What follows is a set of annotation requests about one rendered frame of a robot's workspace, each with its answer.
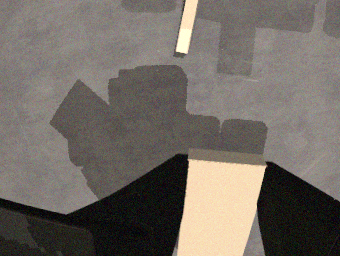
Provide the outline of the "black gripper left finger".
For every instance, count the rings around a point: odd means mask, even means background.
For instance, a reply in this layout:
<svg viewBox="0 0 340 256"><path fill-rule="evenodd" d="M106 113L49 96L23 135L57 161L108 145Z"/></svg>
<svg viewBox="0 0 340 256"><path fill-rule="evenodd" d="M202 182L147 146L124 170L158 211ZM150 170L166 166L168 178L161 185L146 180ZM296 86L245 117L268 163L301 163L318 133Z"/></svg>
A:
<svg viewBox="0 0 340 256"><path fill-rule="evenodd" d="M178 153L69 214L0 197L0 256L173 256L189 164Z"/></svg>

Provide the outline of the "beige domino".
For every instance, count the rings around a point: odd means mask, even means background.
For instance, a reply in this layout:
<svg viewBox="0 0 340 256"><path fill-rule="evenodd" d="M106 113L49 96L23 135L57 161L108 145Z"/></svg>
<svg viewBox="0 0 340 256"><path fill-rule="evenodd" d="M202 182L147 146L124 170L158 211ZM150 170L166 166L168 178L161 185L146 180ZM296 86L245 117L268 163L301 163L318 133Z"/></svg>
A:
<svg viewBox="0 0 340 256"><path fill-rule="evenodd" d="M189 148L189 161L177 256L243 256L264 156Z"/></svg>
<svg viewBox="0 0 340 256"><path fill-rule="evenodd" d="M197 8L199 0L186 0L183 10L181 28L179 28L179 40L177 52L187 54L189 52L191 35L193 35L195 19L197 19Z"/></svg>

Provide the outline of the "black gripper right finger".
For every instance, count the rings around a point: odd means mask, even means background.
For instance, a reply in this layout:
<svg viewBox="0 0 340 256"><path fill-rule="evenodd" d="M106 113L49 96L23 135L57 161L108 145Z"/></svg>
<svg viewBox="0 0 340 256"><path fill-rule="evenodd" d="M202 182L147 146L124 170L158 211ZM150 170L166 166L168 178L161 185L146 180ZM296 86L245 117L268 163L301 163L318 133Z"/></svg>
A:
<svg viewBox="0 0 340 256"><path fill-rule="evenodd" d="M340 201L266 163L256 209L266 256L340 256Z"/></svg>

